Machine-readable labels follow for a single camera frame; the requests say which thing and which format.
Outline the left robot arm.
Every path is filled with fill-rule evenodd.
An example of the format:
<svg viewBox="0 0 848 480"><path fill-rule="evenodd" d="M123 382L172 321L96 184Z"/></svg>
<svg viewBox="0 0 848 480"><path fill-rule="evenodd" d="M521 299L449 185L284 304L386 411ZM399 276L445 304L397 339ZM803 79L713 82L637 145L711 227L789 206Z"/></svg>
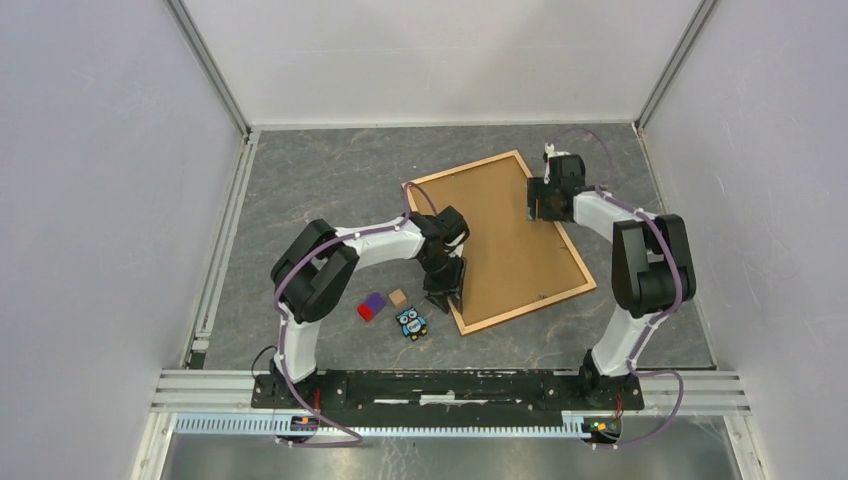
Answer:
<svg viewBox="0 0 848 480"><path fill-rule="evenodd" d="M321 321L361 269L414 260L424 273L425 299L445 314L461 311L467 267L462 250L469 237L467 222L451 206L435 215L407 211L359 228L334 228L323 219L308 223L270 272L280 316L270 362L278 397L295 408L312 399Z"/></svg>

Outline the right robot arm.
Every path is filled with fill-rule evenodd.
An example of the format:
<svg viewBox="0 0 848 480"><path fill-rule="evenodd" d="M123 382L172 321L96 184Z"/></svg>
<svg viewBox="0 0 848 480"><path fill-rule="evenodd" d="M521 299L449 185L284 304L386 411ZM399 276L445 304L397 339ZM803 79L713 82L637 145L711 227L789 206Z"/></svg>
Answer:
<svg viewBox="0 0 848 480"><path fill-rule="evenodd" d="M602 408L636 386L638 358L655 330L692 299L696 277L684 220L631 207L586 182L576 154L547 145L545 172L527 181L531 220L574 223L610 242L611 288L616 307L580 368L577 392Z"/></svg>

